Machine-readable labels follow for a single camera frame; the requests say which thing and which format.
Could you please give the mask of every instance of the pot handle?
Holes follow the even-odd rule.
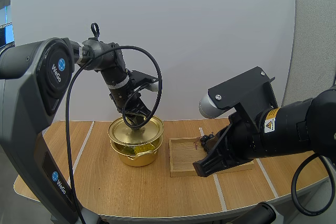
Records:
[[[129,159],[131,160],[137,160],[139,157],[141,156],[144,156],[144,155],[155,155],[156,154],[156,151],[153,151],[153,150],[149,150],[149,151],[146,151],[146,152],[140,152],[140,153],[137,153],[135,155],[135,157],[131,157],[131,156],[127,156]]]

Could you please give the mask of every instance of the wooden tray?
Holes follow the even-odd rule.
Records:
[[[201,147],[199,137],[183,137],[169,139],[170,176],[184,177],[197,176],[193,162],[204,159],[206,152]],[[254,162],[251,161],[230,169],[222,170],[219,173],[231,173],[240,170],[253,169]]]

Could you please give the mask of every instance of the gold pot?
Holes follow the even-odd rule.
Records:
[[[108,134],[121,161],[130,166],[145,166],[158,156],[163,141],[163,122],[153,116],[144,127],[132,130],[123,118],[118,118],[110,125]]]

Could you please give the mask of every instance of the gray robot arm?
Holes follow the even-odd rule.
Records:
[[[121,50],[110,50],[117,46],[98,37],[83,43],[51,38],[0,51],[0,144],[27,186],[61,223],[81,222],[67,180],[41,132],[53,122],[75,64],[82,66],[106,52],[86,70],[101,72],[119,112],[134,89],[157,83],[155,77],[127,71]],[[140,94],[126,108],[135,125],[149,113]],[[87,224],[105,223],[80,203],[79,208]]]

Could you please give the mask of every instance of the gray partition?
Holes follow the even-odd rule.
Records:
[[[283,105],[315,97],[334,84],[336,0],[295,0],[295,31]]]

